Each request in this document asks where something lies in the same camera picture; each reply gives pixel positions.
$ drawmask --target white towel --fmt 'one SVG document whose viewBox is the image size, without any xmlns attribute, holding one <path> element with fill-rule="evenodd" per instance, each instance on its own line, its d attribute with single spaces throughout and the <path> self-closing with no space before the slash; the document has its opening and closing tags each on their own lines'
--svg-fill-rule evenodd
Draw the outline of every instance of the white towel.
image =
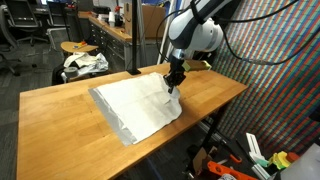
<svg viewBox="0 0 320 180">
<path fill-rule="evenodd" d="M 140 76 L 97 88 L 118 115 L 124 126 L 137 139 L 151 136 L 181 114 L 180 94 L 173 95 L 158 73 Z"/>
</svg>

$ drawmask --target colorful patterned wall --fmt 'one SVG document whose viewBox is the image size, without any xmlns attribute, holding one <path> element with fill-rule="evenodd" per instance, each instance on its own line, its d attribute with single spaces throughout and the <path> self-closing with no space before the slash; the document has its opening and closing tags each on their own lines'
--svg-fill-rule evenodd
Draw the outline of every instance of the colorful patterned wall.
<svg viewBox="0 0 320 180">
<path fill-rule="evenodd" d="M 263 16 L 289 0 L 242 0 L 233 19 Z M 265 20 L 230 24 L 227 36 L 240 57 L 279 61 L 296 51 L 320 26 L 319 0 L 300 0 Z M 320 104 L 320 34 L 290 62 L 259 66 L 236 60 L 223 42 L 213 69 L 249 86 L 229 106 L 219 125 L 234 137 L 251 132 L 273 151 L 302 153 L 320 134 L 308 116 Z"/>
</svg>

